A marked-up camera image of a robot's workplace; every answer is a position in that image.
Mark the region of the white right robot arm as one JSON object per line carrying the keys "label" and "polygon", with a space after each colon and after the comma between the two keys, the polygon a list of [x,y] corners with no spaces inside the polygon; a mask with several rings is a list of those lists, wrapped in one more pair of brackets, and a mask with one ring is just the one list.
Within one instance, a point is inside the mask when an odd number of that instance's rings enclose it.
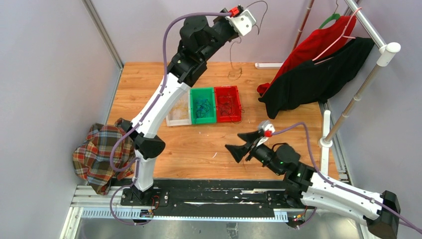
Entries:
{"label": "white right robot arm", "polygon": [[366,225],[381,239],[398,237],[400,205],[390,191],[376,193],[334,180],[314,167],[300,162],[300,155],[287,143],[272,149],[262,143],[265,131],[240,133],[243,145],[225,145],[236,162],[257,159],[287,184],[284,194],[288,206],[299,205],[328,210]]}

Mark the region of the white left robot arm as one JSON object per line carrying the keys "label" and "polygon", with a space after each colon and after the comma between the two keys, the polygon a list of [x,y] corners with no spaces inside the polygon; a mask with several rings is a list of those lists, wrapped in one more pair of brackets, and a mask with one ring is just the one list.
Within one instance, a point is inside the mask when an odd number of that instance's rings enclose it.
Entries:
{"label": "white left robot arm", "polygon": [[[207,61],[227,42],[248,34],[256,23],[252,14],[240,5],[228,11],[194,12],[180,16],[169,23],[163,41],[163,79],[148,103],[131,121],[124,120],[125,134],[113,146],[110,165],[117,146],[131,138],[135,146],[136,170],[131,187],[133,199],[141,206],[152,201],[153,172],[156,158],[163,152],[165,142],[157,135],[158,129],[171,108],[207,70]],[[166,42],[171,28],[183,21],[180,29],[182,48],[170,62],[166,56]]]}

